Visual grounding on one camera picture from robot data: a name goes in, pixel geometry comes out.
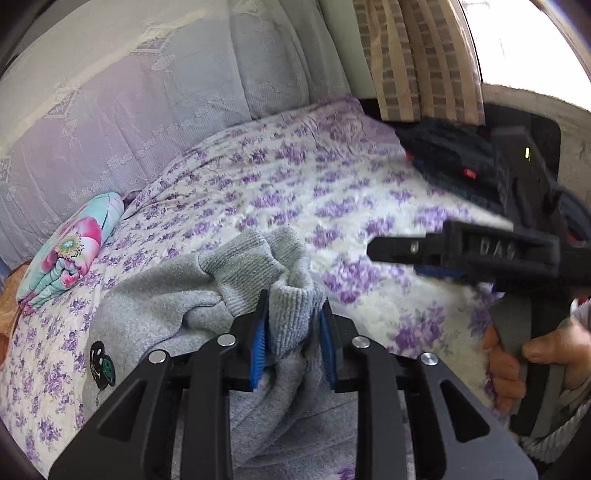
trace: orange cloth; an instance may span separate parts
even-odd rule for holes
[[[17,289],[27,271],[27,264],[18,267],[6,280],[4,293],[0,296],[0,367],[8,354],[10,340],[21,315],[17,303]]]

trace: finger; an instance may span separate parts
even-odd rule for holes
[[[506,380],[505,378],[492,379],[495,392],[500,397],[523,398],[525,397],[525,383],[519,380]]]
[[[501,340],[499,339],[499,334],[496,332],[496,329],[491,325],[486,329],[484,333],[484,340],[482,341],[482,348],[484,350],[488,350],[489,348],[493,348],[496,345],[499,345]]]
[[[499,347],[493,348],[489,353],[489,370],[493,377],[506,380],[519,379],[519,362]]]
[[[535,364],[589,363],[591,335],[577,320],[571,319],[568,327],[527,342],[522,353]]]
[[[509,413],[513,408],[513,399],[509,397],[497,397],[496,409],[503,413]]]

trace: gray sweatshirt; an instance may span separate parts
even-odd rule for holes
[[[324,379],[315,318],[326,293],[312,279],[306,248],[289,227],[246,231],[213,252],[164,262],[109,292],[90,327],[85,354],[90,372],[90,350],[102,342],[116,382],[105,385],[87,376],[85,415],[150,351],[181,355],[226,333],[235,317],[255,310],[262,289],[269,290],[265,374],[254,393],[230,395],[236,478],[321,478],[350,461],[356,396],[333,394]],[[179,453],[177,448],[173,478]]]

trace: red button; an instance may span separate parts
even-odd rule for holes
[[[464,169],[464,175],[472,180],[476,178],[476,172],[474,170],[470,170],[469,168]]]

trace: gray sleeve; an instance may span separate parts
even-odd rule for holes
[[[591,302],[583,303],[577,308],[571,317],[577,319],[581,325],[591,332]],[[579,388],[564,390],[558,399],[558,403],[573,415],[574,412],[591,397],[591,375]]]

